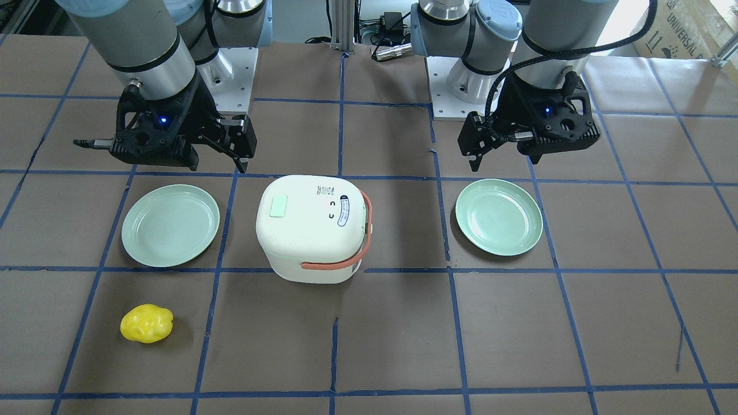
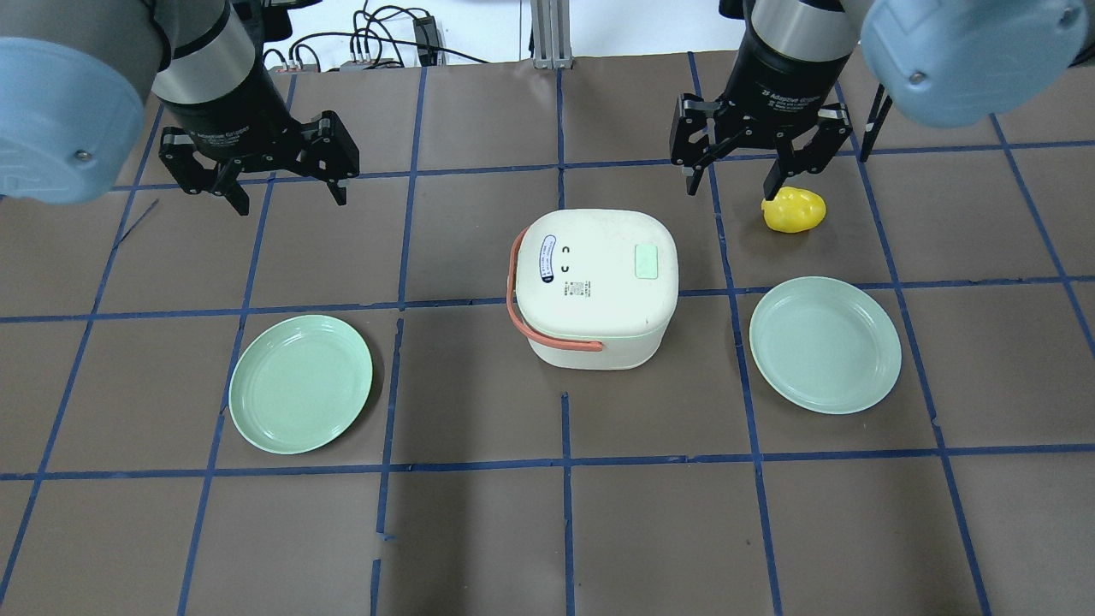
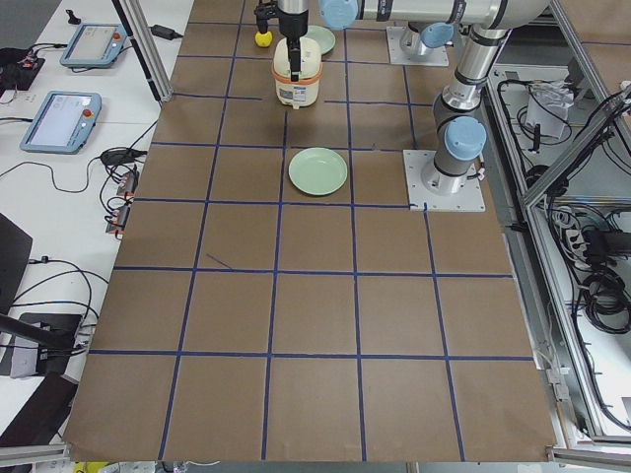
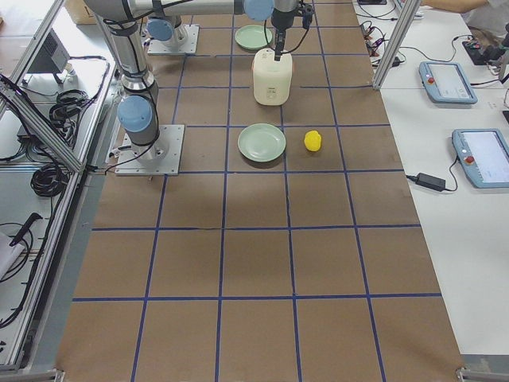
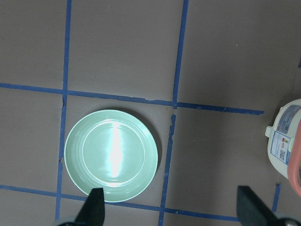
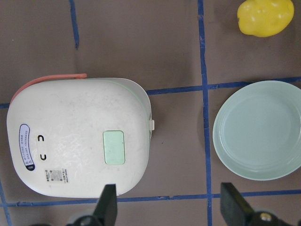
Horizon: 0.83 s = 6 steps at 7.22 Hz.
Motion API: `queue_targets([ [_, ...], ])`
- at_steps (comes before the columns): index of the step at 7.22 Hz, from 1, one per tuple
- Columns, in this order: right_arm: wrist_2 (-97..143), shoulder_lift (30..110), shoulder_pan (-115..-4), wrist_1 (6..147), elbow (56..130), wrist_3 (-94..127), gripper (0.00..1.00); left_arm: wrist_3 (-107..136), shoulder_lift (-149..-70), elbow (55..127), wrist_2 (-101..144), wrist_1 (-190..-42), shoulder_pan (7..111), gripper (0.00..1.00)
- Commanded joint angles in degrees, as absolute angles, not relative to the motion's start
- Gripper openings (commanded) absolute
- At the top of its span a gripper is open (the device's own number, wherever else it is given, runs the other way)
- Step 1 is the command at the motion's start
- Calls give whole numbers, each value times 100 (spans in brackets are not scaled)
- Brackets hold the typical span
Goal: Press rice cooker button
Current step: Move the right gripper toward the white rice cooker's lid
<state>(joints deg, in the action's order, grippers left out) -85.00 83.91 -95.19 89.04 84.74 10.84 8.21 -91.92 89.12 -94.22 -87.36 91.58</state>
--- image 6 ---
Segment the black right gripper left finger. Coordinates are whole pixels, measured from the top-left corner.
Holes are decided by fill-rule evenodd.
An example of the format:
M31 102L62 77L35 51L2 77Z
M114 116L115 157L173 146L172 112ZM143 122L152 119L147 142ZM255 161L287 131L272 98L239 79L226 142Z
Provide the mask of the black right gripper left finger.
M93 212L96 226L114 226L117 219L116 185L105 185Z

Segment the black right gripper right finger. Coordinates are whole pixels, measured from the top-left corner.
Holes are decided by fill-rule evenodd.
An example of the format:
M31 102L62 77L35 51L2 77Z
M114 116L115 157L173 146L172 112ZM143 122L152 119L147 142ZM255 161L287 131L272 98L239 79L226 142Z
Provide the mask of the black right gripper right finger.
M232 183L221 183L220 211L228 226L247 226L253 208Z

